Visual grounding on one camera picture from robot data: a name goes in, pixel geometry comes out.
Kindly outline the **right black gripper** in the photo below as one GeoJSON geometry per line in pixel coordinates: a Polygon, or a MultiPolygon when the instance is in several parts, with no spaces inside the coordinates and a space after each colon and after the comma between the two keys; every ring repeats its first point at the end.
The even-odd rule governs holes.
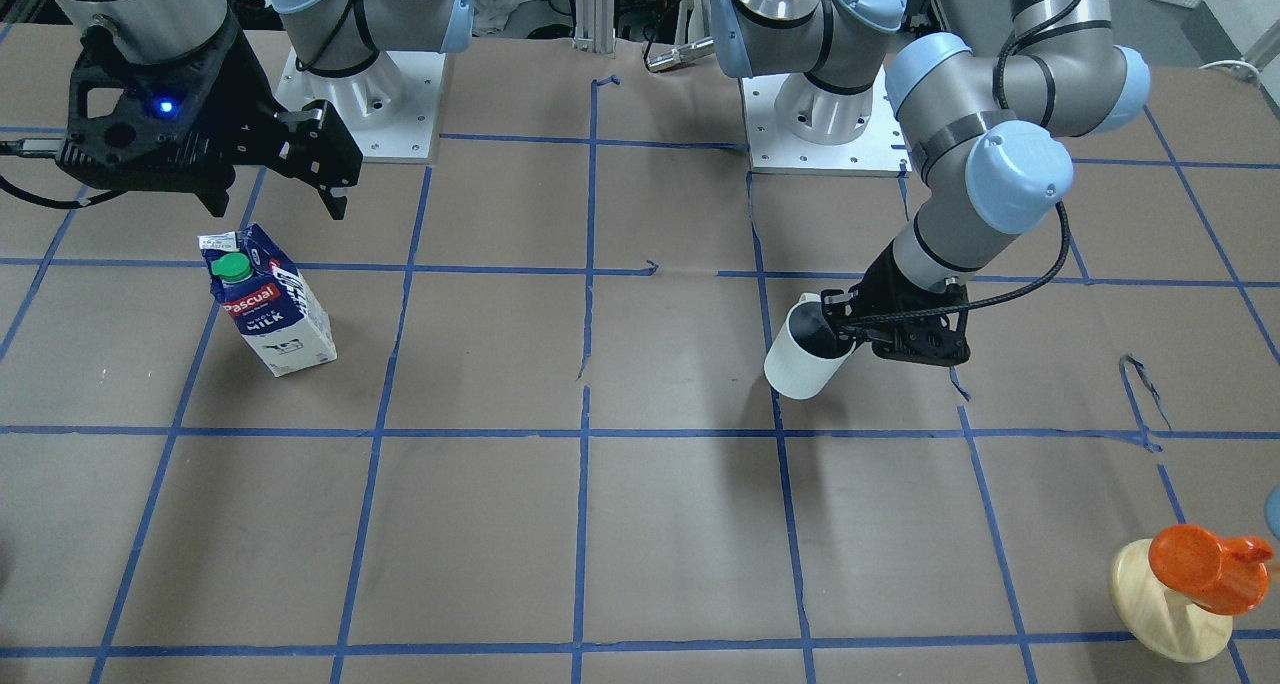
{"type": "Polygon", "coordinates": [[[346,218],[364,155],[326,100],[285,111],[232,10],[209,41],[155,64],[125,60],[93,23],[70,74],[67,134],[55,161],[93,190],[196,196],[223,216],[237,165],[269,165],[310,186],[346,218]]]}

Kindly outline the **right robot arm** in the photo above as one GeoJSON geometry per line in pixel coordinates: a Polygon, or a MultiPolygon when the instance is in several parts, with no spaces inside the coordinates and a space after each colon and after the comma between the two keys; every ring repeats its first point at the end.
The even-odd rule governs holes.
{"type": "Polygon", "coordinates": [[[472,0],[55,0],[79,31],[67,129],[59,140],[3,143],[45,158],[90,196],[195,196],[227,211],[238,167],[301,181],[329,215],[346,214],[365,146],[357,131],[402,113],[410,95],[394,53],[467,49],[472,0]]]}

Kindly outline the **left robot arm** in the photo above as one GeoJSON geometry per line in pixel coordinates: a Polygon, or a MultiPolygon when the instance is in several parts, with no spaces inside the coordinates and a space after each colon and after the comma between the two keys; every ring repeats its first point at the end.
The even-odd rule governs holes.
{"type": "Polygon", "coordinates": [[[966,282],[1061,209],[1074,178],[1062,140],[1117,129],[1146,105],[1149,68],[1115,44],[1110,0],[1009,1],[1011,40],[979,58],[947,32],[890,56],[905,0],[713,0],[726,76],[796,76],[820,102],[858,102],[884,69],[931,192],[859,283],[791,311],[765,356],[769,377],[833,371],[863,345],[888,360],[965,362],[966,282]]]}

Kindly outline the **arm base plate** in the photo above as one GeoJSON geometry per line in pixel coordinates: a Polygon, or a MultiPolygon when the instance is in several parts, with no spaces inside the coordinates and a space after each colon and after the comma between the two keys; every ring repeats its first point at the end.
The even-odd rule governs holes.
{"type": "Polygon", "coordinates": [[[442,53],[381,53],[365,72],[325,78],[285,60],[276,99],[297,110],[316,99],[334,105],[369,163],[429,164],[449,58],[442,53]]]}
{"type": "Polygon", "coordinates": [[[787,175],[896,177],[913,170],[884,88],[836,95],[803,74],[742,78],[750,172],[787,175]]]}

